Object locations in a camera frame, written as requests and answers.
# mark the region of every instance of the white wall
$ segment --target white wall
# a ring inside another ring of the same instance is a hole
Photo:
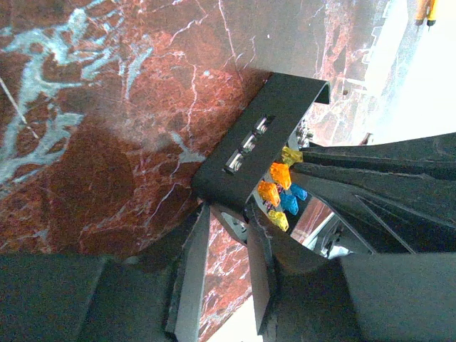
[[[250,296],[208,342],[263,342],[256,332],[254,300]]]

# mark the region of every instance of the yellow object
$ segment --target yellow object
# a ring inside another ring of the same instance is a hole
[[[438,0],[418,0],[418,8],[415,16],[416,25],[422,25],[427,18],[427,25],[431,27],[437,20]]]
[[[283,212],[276,212],[275,210],[269,210],[269,219],[284,232],[288,229],[288,220]]]
[[[302,152],[292,150],[290,147],[285,146],[282,148],[282,160],[289,167],[292,166],[295,162],[302,162]]]

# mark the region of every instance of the blue crystal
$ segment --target blue crystal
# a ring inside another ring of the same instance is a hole
[[[298,197],[301,201],[305,201],[307,198],[306,190],[302,189],[299,185],[291,183],[290,186],[291,193]]]
[[[287,195],[285,192],[282,192],[280,194],[280,205],[283,210],[287,210],[293,215],[298,213],[298,201],[296,201],[296,197],[293,195]]]

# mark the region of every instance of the translucent plastic gem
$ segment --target translucent plastic gem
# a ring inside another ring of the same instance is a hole
[[[263,200],[271,202],[275,207],[279,206],[279,192],[277,191],[277,186],[274,183],[262,180],[258,185],[258,193]]]
[[[291,184],[290,186],[291,193],[298,197],[301,201],[305,201],[307,198],[307,191],[302,189],[299,185]]]
[[[275,182],[278,182],[285,190],[291,186],[290,170],[287,164],[273,162],[269,168],[269,173]]]
[[[295,162],[302,162],[302,152],[292,150],[287,146],[282,148],[281,156],[284,163],[288,166],[292,166]]]
[[[288,229],[288,220],[283,212],[276,212],[271,210],[268,212],[269,219],[284,232]]]
[[[283,210],[290,212],[292,215],[298,213],[298,201],[293,195],[287,195],[285,192],[280,194],[280,206]]]

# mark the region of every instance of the yellow crystal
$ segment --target yellow crystal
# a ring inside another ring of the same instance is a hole
[[[282,148],[282,160],[288,166],[292,166],[295,162],[302,162],[302,152],[292,150],[290,147],[285,146]]]
[[[283,212],[276,212],[275,210],[269,210],[269,219],[284,232],[288,229],[288,220]]]

